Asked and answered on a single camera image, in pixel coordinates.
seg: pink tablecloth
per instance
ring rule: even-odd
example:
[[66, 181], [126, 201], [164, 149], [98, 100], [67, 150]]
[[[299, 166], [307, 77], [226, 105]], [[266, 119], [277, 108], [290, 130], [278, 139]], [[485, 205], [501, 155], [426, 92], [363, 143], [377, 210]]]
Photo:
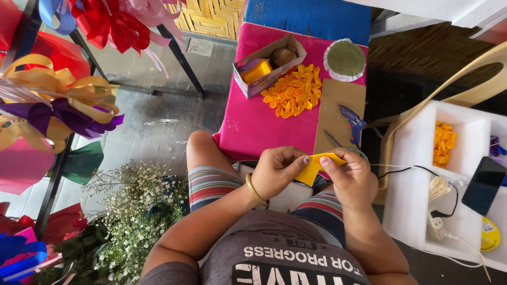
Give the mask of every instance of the pink tablecloth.
[[[284, 30], [244, 23], [241, 26], [236, 60], [287, 34], [289, 32]], [[303, 64], [313, 63], [315, 67], [319, 66], [321, 80], [331, 78], [324, 69], [323, 58], [326, 48], [333, 41], [301, 34], [293, 35], [307, 52]], [[360, 47], [368, 58], [368, 47]], [[366, 71], [353, 83], [365, 85]], [[258, 159], [263, 150], [280, 146], [295, 146], [310, 155], [313, 154], [320, 103], [312, 110], [304, 110], [297, 117], [283, 119], [276, 117], [275, 109], [262, 100], [263, 97], [259, 94], [247, 99], [234, 78], [232, 79], [224, 122], [220, 131], [215, 134], [219, 148], [233, 160]]]

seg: cardboard box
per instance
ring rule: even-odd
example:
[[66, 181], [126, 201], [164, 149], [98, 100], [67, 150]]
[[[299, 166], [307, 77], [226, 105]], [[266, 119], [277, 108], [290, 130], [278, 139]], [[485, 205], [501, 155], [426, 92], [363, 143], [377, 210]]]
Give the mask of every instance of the cardboard box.
[[[266, 58], [269, 59], [269, 56], [271, 53], [276, 50], [277, 48], [285, 48], [291, 51], [296, 52], [296, 55], [298, 58], [295, 60], [285, 64], [284, 66], [280, 66], [279, 68], [273, 70], [267, 75], [264, 75], [263, 77], [253, 81], [250, 84], [246, 84], [241, 79], [240, 72], [241, 67], [245, 65], [249, 60], [251, 59], [258, 59], [258, 58]], [[238, 62], [235, 62], [233, 64], [234, 69], [234, 80], [238, 83], [239, 87], [245, 94], [246, 98], [251, 98], [257, 93], [260, 93], [262, 90], [268, 88], [273, 83], [275, 83], [280, 76], [284, 76], [288, 72], [294, 71], [299, 64], [303, 62], [303, 60], [306, 57], [306, 51], [301, 45], [300, 42], [298, 42], [292, 34], [288, 34], [284, 36], [283, 38], [270, 43], [269, 45], [261, 48], [260, 50], [248, 55], [247, 57], [239, 60]]]

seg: styrofoam container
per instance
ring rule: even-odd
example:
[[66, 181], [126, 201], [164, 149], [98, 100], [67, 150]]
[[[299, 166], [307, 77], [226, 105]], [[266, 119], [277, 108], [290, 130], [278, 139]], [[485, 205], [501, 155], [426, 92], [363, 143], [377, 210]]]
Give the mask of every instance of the styrofoam container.
[[[448, 123], [458, 134], [446, 169], [432, 165], [436, 121]], [[442, 221], [449, 232], [477, 250], [481, 247], [482, 216], [463, 205], [461, 198], [482, 157], [489, 155], [491, 135], [507, 143], [507, 117], [431, 100], [396, 131], [391, 158], [393, 165], [424, 166], [454, 182], [459, 193], [458, 206], [452, 217]], [[390, 174], [382, 226], [391, 237], [420, 250], [480, 262], [477, 252], [462, 242], [448, 238], [434, 241], [427, 233], [428, 206], [435, 205], [440, 212], [451, 213], [456, 202], [454, 189], [429, 202], [431, 179], [431, 174], [420, 169]], [[507, 188], [498, 192], [487, 218], [507, 238]], [[483, 255], [486, 265], [507, 272], [507, 239]]]

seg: knee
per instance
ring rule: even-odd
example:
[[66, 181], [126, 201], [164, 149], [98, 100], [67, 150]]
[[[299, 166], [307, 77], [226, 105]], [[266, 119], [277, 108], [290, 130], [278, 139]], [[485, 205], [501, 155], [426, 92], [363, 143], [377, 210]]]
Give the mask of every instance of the knee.
[[212, 135], [207, 131], [195, 131], [189, 137], [188, 146], [207, 145], [209, 143], [214, 144]]

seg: baby's breath flowers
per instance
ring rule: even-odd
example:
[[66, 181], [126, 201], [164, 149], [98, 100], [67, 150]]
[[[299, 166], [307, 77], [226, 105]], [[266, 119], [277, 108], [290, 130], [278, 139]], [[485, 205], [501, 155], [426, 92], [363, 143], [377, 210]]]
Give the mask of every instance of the baby's breath flowers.
[[83, 191], [102, 193], [105, 211], [99, 213], [108, 228], [109, 245], [97, 267], [107, 267], [109, 280], [128, 276], [137, 284], [146, 256], [155, 242], [183, 217], [188, 180], [166, 176], [170, 169], [159, 163], [129, 161], [120, 169], [97, 171]]

